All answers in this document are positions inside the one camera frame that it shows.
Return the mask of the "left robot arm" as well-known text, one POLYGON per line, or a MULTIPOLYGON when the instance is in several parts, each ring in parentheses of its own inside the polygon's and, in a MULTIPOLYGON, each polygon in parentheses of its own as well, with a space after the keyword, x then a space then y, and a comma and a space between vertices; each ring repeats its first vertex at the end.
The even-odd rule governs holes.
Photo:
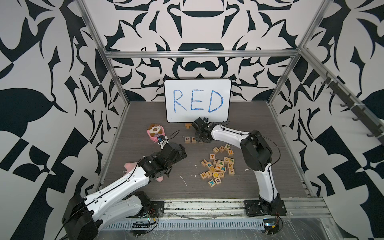
POLYGON ((82 197, 73 196, 62 218, 69 240, 93 240, 103 228, 126 217, 144 216, 151 200, 136 191, 164 175, 187 157, 185 147, 164 141, 161 151, 141 158, 137 165, 107 187, 82 197))

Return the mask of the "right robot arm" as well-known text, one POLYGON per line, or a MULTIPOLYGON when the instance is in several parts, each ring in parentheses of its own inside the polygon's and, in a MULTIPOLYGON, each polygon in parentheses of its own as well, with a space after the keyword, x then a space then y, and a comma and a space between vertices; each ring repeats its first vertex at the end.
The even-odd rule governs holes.
POLYGON ((276 188, 272 173, 273 151, 259 131, 241 132, 219 123, 208 123, 201 118, 196 119, 192 126, 196 130, 195 138, 199 142, 221 141, 241 149, 243 159, 254 171, 259 186, 259 199, 245 201, 247 216, 284 213, 282 209, 284 202, 276 188))

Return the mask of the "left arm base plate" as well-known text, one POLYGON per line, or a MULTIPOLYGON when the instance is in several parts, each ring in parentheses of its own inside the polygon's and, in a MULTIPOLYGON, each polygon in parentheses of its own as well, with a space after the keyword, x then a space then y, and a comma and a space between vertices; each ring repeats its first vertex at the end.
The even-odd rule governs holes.
POLYGON ((151 218, 161 217, 164 214, 165 202, 164 201, 149 201, 143 204, 142 210, 139 215, 141 217, 149 216, 151 218))

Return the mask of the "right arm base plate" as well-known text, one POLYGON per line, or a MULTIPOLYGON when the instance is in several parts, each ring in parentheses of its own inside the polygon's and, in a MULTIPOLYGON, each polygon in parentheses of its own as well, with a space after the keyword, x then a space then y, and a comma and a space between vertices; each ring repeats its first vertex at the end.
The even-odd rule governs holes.
POLYGON ((275 199, 271 203, 265 200, 245 200, 244 204, 248 217, 287 215, 284 201, 280 199, 275 199))

